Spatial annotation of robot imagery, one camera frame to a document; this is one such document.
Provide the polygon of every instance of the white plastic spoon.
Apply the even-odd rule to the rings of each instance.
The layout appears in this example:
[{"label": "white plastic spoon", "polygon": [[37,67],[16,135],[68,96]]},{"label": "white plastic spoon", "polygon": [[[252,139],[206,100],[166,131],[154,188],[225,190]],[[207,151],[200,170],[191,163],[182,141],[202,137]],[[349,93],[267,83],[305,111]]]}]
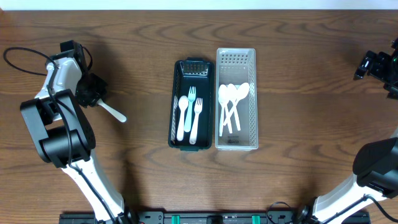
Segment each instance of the white plastic spoon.
[{"label": "white plastic spoon", "polygon": [[[218,102],[221,105],[221,116],[220,116],[220,126],[218,130],[218,136],[221,137],[223,135],[223,128],[224,128],[224,110],[226,111],[226,114],[228,114],[228,102],[229,102],[229,96],[228,96],[228,89],[226,85],[220,85],[218,88]],[[232,133],[232,125],[231,125],[231,120],[228,119],[226,120],[226,123],[228,124],[228,130],[229,133]]]},{"label": "white plastic spoon", "polygon": [[238,131],[241,130],[241,123],[239,122],[239,116],[238,116],[238,111],[236,110],[236,105],[238,102],[242,99],[245,99],[247,95],[249,94],[249,89],[250,86],[248,83],[243,83],[242,85],[239,86],[238,89],[236,89],[234,84],[229,84],[228,85],[228,94],[230,95],[230,100],[232,101],[232,108],[230,114],[227,114],[227,118],[231,119],[232,113],[235,115],[235,122],[236,122],[236,128]]},{"label": "white plastic spoon", "polygon": [[108,106],[106,103],[104,103],[104,101],[101,98],[97,101],[97,104],[102,106],[104,109],[106,109],[109,113],[111,113],[111,115],[113,115],[120,122],[124,123],[127,121],[127,118],[125,115],[123,115],[122,113],[113,109],[112,107]]},{"label": "white plastic spoon", "polygon": [[178,122],[178,129],[177,129],[178,141],[182,141],[184,139],[184,116],[188,104],[189,104],[188,97],[181,96],[180,100],[178,101],[178,107],[180,108],[180,121]]}]

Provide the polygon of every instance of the wood grain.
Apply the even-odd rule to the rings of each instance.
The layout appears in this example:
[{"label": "wood grain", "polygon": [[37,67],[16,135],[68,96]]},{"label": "wood grain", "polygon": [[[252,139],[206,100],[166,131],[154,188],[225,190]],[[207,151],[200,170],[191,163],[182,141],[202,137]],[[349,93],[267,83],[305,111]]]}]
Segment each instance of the wood grain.
[{"label": "wood grain", "polygon": [[[398,103],[372,78],[352,81],[367,50],[390,52],[395,11],[64,11],[4,12],[0,51],[59,52],[74,39],[109,83],[107,102],[128,116],[119,124],[102,108],[84,112],[106,174],[134,208],[264,210],[298,206],[329,192],[351,173],[364,144],[388,138]],[[174,62],[219,47],[252,47],[257,57],[256,151],[199,153],[167,145]],[[10,60],[44,72],[44,61]],[[44,77],[0,60],[0,217],[5,223],[57,223],[62,212],[90,211],[78,187],[37,155],[19,112]],[[396,200],[382,203],[398,216]],[[369,206],[373,223],[389,223]]]}]

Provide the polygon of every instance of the plastic fork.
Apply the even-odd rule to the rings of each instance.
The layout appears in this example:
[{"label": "plastic fork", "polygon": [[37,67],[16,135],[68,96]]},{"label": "plastic fork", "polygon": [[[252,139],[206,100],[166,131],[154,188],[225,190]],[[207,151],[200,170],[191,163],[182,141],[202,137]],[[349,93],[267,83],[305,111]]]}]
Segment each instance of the plastic fork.
[{"label": "plastic fork", "polygon": [[188,94],[188,111],[187,111],[187,117],[185,118],[185,123],[184,123],[184,131],[185,132],[190,132],[191,131],[191,125],[192,125],[192,104],[195,101],[197,97],[197,89],[194,86],[191,86],[189,88],[189,94]]},{"label": "plastic fork", "polygon": [[189,137],[190,144],[195,144],[197,142],[198,120],[199,120],[199,114],[201,113],[202,108],[203,108],[203,99],[197,98],[197,102],[195,103],[195,108],[193,109],[195,112],[195,119],[193,119],[191,136]]}]

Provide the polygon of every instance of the white wall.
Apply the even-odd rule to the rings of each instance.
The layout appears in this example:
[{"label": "white wall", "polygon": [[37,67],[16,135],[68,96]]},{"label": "white wall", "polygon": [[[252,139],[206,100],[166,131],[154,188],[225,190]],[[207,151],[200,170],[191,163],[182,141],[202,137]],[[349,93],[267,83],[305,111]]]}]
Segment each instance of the white wall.
[{"label": "white wall", "polygon": [[6,10],[398,9],[398,0],[0,0]]}]

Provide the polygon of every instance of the clear plastic tray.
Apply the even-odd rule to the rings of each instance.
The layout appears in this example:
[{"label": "clear plastic tray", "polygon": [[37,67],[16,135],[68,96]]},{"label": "clear plastic tray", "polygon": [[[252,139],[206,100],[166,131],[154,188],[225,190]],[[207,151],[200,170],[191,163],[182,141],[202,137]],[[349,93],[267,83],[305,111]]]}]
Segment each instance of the clear plastic tray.
[{"label": "clear plastic tray", "polygon": [[[256,86],[256,51],[254,49],[218,49],[216,75],[216,125],[215,139],[219,150],[250,151],[259,147],[257,120],[257,86]],[[218,88],[224,84],[234,84],[236,88],[242,83],[249,83],[249,94],[236,106],[241,130],[238,131],[234,116],[231,117],[233,133],[230,134],[227,125],[223,135],[219,136],[221,105],[218,101]]]}]

